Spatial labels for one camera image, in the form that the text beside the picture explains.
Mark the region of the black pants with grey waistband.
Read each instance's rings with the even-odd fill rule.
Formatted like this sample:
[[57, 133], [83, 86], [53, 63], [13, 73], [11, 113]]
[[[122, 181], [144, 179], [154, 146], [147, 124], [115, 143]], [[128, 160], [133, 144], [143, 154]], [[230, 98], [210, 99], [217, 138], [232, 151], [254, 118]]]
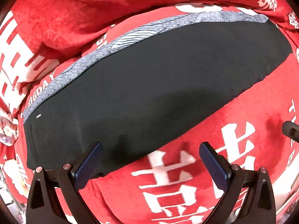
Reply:
[[78, 59], [24, 112], [27, 167], [57, 169], [104, 145], [106, 175], [175, 140], [291, 54], [265, 15], [215, 11], [147, 23]]

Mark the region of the floral patterned pillow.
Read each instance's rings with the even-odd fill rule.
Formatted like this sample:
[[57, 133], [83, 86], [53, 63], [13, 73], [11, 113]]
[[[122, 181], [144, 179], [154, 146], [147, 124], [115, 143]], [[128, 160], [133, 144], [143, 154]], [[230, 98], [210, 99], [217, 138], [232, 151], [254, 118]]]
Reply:
[[1, 143], [13, 146], [18, 138], [18, 120], [1, 108], [0, 110]]

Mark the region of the red and white folded quilt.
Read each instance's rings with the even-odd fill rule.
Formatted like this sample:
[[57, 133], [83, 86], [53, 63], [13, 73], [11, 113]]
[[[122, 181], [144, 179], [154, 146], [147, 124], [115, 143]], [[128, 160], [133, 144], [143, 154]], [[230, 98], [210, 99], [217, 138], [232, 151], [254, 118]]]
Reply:
[[298, 41], [298, 17], [286, 0], [17, 0], [1, 25], [1, 116], [11, 119], [33, 81], [122, 19], [192, 2], [251, 9]]

